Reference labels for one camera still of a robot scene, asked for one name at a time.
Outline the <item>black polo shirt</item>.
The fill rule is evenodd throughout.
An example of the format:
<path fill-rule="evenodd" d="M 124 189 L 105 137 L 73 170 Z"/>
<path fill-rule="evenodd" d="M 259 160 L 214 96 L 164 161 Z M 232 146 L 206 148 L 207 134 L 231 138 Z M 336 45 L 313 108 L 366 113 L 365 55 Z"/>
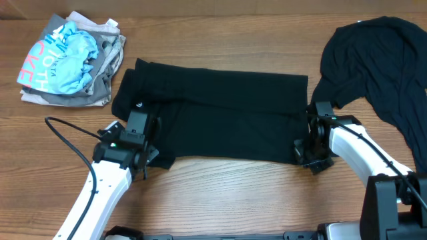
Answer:
<path fill-rule="evenodd" d="M 138 59 L 111 111 L 158 117 L 154 167 L 178 157 L 225 157 L 294 164 L 294 141 L 308 135 L 308 77 L 184 68 Z"/>

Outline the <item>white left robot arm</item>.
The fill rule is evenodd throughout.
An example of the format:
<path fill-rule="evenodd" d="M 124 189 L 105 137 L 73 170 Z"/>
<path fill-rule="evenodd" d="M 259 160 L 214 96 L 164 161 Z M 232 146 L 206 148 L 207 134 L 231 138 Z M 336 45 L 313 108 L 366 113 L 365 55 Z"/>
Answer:
<path fill-rule="evenodd" d="M 93 161 L 72 145 L 52 126 L 57 121 L 98 139 Z M 147 177 L 147 166 L 159 151 L 153 141 L 161 129 L 159 117 L 133 110 L 127 125 L 114 121 L 96 134 L 61 119 L 45 118 L 47 126 L 88 166 L 89 174 L 55 239 L 101 239 L 118 201 L 135 176 Z"/>

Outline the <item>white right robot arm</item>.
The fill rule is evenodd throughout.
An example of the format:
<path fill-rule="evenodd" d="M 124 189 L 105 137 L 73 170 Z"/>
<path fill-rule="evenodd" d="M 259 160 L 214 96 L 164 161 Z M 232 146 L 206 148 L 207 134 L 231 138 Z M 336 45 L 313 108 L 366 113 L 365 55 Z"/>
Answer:
<path fill-rule="evenodd" d="M 397 162 L 357 118 L 335 115 L 328 102 L 312 103 L 307 116 L 310 136 L 294 142 L 298 163 L 318 174 L 341 157 L 366 192 L 359 220 L 322 223 L 316 231 L 286 233 L 285 239 L 425 239 L 426 175 Z"/>

